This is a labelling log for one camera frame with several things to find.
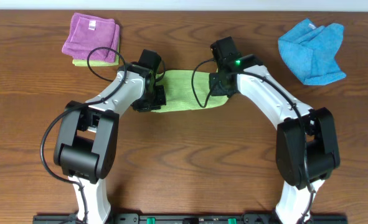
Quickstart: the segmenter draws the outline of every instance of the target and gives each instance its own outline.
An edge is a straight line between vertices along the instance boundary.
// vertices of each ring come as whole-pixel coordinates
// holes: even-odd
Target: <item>purple cloth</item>
[[[89,29],[91,21],[95,21],[95,30]],[[119,33],[120,27],[113,19],[75,13],[62,52],[71,55],[73,59],[87,59],[91,50],[97,47],[110,47],[116,50]],[[107,50],[97,50],[90,59],[112,63],[116,60],[116,54]]]

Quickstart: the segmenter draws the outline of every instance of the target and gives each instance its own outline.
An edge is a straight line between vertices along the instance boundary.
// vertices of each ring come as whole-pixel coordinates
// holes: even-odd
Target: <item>green towel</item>
[[[119,49],[120,49],[120,41],[117,45],[117,52],[120,52]],[[74,66],[79,66],[79,67],[87,66],[87,60],[73,59],[72,63],[74,64]],[[90,60],[90,65],[91,67],[106,67],[106,66],[119,65],[119,56],[116,55],[116,60],[113,63],[99,61],[99,60]]]
[[[164,78],[158,82],[164,85],[166,92],[166,105],[162,106],[160,110],[154,112],[163,113],[170,111],[184,111],[184,110],[199,110],[201,108],[195,99],[191,87],[191,78],[193,71],[191,70],[168,70]],[[209,93],[209,74],[207,72],[196,72],[194,87],[199,98],[203,104],[207,94]],[[226,96],[211,96],[206,108],[214,108],[223,105],[227,102]]]

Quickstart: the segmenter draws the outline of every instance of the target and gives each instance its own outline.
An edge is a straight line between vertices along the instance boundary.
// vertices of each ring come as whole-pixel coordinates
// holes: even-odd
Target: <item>blue towel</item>
[[[304,85],[327,85],[346,77],[334,59],[343,32],[340,24],[316,27],[305,19],[279,38],[279,53]]]

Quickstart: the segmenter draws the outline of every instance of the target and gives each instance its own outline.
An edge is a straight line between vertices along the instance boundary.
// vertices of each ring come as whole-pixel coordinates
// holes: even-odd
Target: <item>brown wood surface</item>
[[[30,223],[37,213],[71,213],[73,187],[51,178],[40,139],[70,100],[85,101],[107,83],[61,53],[73,11],[0,11],[0,223]],[[167,69],[192,70],[211,58],[209,45],[231,35],[256,54],[289,92],[335,117],[341,167],[323,185],[314,213],[345,213],[368,223],[368,13],[82,11],[114,18],[127,61],[157,51]],[[277,40],[310,18],[345,26],[336,57],[347,78],[304,86],[278,53]],[[205,72],[215,70],[205,65]],[[98,68],[113,78],[116,67]],[[46,144],[52,153],[58,127]],[[242,213],[272,210],[283,179],[275,165],[276,132],[246,98],[208,110],[137,113],[120,120],[117,156],[107,177],[113,207],[143,213]]]

